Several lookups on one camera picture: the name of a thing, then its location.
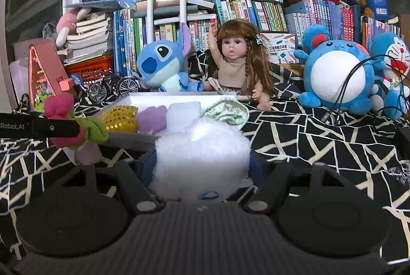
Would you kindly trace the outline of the pink bow green scrunchie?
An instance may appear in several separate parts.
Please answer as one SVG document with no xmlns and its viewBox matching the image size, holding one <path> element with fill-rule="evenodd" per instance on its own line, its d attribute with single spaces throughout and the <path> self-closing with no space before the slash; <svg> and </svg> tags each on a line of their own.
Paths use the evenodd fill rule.
<svg viewBox="0 0 410 275">
<path fill-rule="evenodd" d="M 86 141 L 102 144 L 108 140 L 108 132 L 102 122 L 91 117 L 75 117 L 74 98 L 69 93 L 47 98 L 44 113 L 48 120 L 57 123 L 57 137 L 52 137 L 51 141 L 58 148 L 75 150 Z"/>
</svg>

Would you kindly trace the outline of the stack of white books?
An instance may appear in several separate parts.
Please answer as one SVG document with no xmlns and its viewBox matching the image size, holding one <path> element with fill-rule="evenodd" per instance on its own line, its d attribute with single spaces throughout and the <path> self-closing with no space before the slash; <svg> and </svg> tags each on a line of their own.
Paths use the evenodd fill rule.
<svg viewBox="0 0 410 275">
<path fill-rule="evenodd" d="M 113 14 L 93 12 L 76 24 L 64 46 L 58 47 L 65 65 L 76 64 L 103 55 L 111 55 L 113 49 Z"/>
</svg>

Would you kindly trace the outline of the purple fluffy heart plush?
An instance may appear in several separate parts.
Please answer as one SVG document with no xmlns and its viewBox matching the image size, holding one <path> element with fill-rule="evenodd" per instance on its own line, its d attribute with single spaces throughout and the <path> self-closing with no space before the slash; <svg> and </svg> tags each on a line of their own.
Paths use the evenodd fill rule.
<svg viewBox="0 0 410 275">
<path fill-rule="evenodd" d="M 162 105 L 159 107 L 148 107 L 142 112 L 137 113 L 138 132 L 154 134 L 165 129 L 167 126 L 167 112 L 167 107 Z"/>
</svg>

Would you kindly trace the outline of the brown haired baby doll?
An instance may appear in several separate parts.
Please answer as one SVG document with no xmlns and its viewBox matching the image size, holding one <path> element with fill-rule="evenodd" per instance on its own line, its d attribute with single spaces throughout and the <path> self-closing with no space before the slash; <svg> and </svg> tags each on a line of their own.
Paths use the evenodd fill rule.
<svg viewBox="0 0 410 275">
<path fill-rule="evenodd" d="M 206 91 L 234 91 L 241 100 L 253 100 L 260 111 L 270 111 L 273 85 L 268 53 L 259 31 L 247 20 L 233 19 L 211 26 L 209 50 L 217 68 L 204 82 Z"/>
</svg>

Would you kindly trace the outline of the pink white plush toy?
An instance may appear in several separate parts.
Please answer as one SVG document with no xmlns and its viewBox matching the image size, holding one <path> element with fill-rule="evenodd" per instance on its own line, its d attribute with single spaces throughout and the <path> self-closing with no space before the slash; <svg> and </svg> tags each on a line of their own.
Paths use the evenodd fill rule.
<svg viewBox="0 0 410 275">
<path fill-rule="evenodd" d="M 91 10 L 91 8 L 74 7 L 68 9 L 62 15 L 56 26 L 56 45 L 58 47 L 65 45 L 68 35 L 75 32 L 76 24 L 86 18 Z"/>
</svg>

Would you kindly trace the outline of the white fluffy cat plush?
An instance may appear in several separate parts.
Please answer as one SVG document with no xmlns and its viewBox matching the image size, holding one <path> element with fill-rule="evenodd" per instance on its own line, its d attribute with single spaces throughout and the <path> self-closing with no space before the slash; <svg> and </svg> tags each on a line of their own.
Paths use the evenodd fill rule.
<svg viewBox="0 0 410 275">
<path fill-rule="evenodd" d="M 222 201 L 240 188 L 250 168 L 250 141 L 235 127 L 198 118 L 184 132 L 156 140 L 149 187 L 166 200 Z"/>
</svg>

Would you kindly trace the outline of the white cardboard box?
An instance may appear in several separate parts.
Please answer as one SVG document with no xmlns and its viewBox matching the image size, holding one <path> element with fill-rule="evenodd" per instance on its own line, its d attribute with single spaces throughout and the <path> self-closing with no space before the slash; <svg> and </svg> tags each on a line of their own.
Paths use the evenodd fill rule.
<svg viewBox="0 0 410 275">
<path fill-rule="evenodd" d="M 106 128 L 105 146 L 144 152 L 160 136 L 184 132 L 211 109 L 218 115 L 227 113 L 232 120 L 232 109 L 224 105 L 237 102 L 233 92 L 131 93 L 107 106 L 95 107 L 97 111 L 90 118 Z"/>
</svg>

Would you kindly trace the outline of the blue Doraemon plush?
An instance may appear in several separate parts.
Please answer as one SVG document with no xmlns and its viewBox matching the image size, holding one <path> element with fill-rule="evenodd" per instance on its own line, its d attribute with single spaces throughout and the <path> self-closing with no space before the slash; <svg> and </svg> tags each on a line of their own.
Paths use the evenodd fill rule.
<svg viewBox="0 0 410 275">
<path fill-rule="evenodd" d="M 375 36 L 370 56 L 375 71 L 370 92 L 372 111 L 398 120 L 409 109 L 409 86 L 404 84 L 409 72 L 409 50 L 399 36 L 387 31 Z"/>
</svg>

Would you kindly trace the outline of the miniature black bicycle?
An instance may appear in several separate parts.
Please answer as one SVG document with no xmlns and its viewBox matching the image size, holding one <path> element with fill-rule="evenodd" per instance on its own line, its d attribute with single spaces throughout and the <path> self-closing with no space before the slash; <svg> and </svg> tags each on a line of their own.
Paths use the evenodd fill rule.
<svg viewBox="0 0 410 275">
<path fill-rule="evenodd" d="M 110 96 L 115 95 L 121 98 L 129 93 L 137 93 L 140 90 L 140 82 L 134 76 L 119 76 L 111 70 L 98 70 L 90 74 L 88 81 L 88 98 L 93 103 L 106 101 Z"/>
</svg>

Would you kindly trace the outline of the blue Stitch plush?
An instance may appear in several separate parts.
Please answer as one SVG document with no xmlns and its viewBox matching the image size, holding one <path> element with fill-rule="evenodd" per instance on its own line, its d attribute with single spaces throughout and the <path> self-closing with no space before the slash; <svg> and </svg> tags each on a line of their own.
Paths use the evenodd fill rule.
<svg viewBox="0 0 410 275">
<path fill-rule="evenodd" d="M 185 23 L 177 32 L 177 41 L 160 40 L 148 44 L 137 58 L 140 82 L 160 92 L 201 92 L 202 81 L 190 80 L 184 71 L 185 57 L 191 50 L 191 33 Z"/>
</svg>

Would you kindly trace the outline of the black white patterned cloth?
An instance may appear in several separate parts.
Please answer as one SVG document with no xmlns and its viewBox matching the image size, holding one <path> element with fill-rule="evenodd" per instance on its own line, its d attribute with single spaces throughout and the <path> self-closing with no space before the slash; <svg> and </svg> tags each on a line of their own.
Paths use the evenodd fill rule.
<svg viewBox="0 0 410 275">
<path fill-rule="evenodd" d="M 326 109 L 301 107 L 296 97 L 303 81 L 282 66 L 272 65 L 273 107 L 269 112 L 248 106 L 243 127 L 252 148 L 267 161 L 284 159 L 295 167 L 324 163 L 351 181 L 391 214 L 391 232 L 382 257 L 391 263 L 409 259 L 409 161 L 397 135 L 406 121 L 380 115 L 342 113 L 340 123 L 322 122 Z M 1 140 L 1 260 L 20 259 L 24 249 L 15 223 L 18 211 L 73 168 L 51 141 Z"/>
</svg>

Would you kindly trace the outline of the green gingham floral cloth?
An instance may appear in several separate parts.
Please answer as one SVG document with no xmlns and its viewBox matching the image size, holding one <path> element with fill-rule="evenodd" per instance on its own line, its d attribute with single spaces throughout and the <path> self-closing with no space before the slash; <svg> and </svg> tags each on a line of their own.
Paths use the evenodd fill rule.
<svg viewBox="0 0 410 275">
<path fill-rule="evenodd" d="M 203 109 L 200 117 L 225 122 L 241 130 L 247 123 L 250 113 L 249 109 L 241 102 L 232 99 L 223 99 Z"/>
</svg>

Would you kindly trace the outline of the pale pink cloth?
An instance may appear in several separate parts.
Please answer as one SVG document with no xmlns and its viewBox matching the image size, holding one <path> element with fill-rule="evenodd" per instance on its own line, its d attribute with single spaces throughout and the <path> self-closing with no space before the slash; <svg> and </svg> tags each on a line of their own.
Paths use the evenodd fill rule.
<svg viewBox="0 0 410 275">
<path fill-rule="evenodd" d="M 93 165 L 102 160 L 98 144 L 86 142 L 74 152 L 76 165 Z"/>
</svg>

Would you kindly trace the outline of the row of upright books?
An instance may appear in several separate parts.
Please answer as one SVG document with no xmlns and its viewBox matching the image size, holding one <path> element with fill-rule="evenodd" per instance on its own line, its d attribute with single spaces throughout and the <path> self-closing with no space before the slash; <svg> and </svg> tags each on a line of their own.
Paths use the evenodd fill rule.
<svg viewBox="0 0 410 275">
<path fill-rule="evenodd" d="M 117 0 L 114 12 L 114 72 L 121 77 L 134 76 L 137 58 L 147 45 L 147 3 Z M 261 33 L 270 61 L 298 68 L 294 51 L 302 47 L 302 37 L 310 25 L 322 25 L 333 39 L 353 40 L 369 49 L 375 35 L 391 31 L 400 35 L 396 22 L 382 22 L 362 15 L 358 5 L 340 1 L 301 0 L 282 7 L 275 0 L 187 0 L 187 25 L 192 52 L 188 55 L 188 73 L 193 79 L 205 79 L 212 73 L 207 33 L 211 26 L 229 20 L 250 22 Z"/>
</svg>

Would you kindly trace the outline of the pink triangular dollhouse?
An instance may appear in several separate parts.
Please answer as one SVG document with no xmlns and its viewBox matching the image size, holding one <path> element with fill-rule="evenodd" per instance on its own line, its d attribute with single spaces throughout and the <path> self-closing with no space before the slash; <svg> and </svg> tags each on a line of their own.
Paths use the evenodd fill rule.
<svg viewBox="0 0 410 275">
<path fill-rule="evenodd" d="M 30 108 L 43 112 L 44 101 L 61 93 L 76 97 L 74 81 L 66 73 L 54 43 L 42 39 L 29 46 L 28 95 Z"/>
</svg>

